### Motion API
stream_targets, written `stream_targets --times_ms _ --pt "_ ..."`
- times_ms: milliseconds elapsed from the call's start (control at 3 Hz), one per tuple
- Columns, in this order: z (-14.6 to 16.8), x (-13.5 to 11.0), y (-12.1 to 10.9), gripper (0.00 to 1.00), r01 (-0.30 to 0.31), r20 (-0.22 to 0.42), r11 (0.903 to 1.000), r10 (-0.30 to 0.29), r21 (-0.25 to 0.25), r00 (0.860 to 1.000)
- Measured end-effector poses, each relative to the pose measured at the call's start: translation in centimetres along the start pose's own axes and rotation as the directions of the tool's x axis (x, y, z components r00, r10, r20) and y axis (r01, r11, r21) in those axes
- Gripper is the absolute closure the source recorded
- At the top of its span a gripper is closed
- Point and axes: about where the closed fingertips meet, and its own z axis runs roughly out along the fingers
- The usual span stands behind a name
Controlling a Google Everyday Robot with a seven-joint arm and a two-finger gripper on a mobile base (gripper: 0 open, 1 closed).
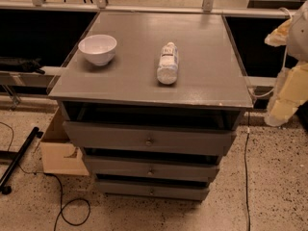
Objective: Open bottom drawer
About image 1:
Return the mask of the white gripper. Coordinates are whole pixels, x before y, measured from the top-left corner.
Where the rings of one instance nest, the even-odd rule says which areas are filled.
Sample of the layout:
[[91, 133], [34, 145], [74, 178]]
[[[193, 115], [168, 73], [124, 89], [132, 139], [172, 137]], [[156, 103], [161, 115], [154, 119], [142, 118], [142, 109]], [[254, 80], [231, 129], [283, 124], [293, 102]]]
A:
[[286, 20], [266, 36], [265, 44], [273, 47], [287, 44], [290, 56], [305, 61], [298, 62], [291, 69], [283, 68], [277, 76], [265, 114], [265, 123], [277, 127], [287, 123], [308, 101], [308, 0], [292, 19]]

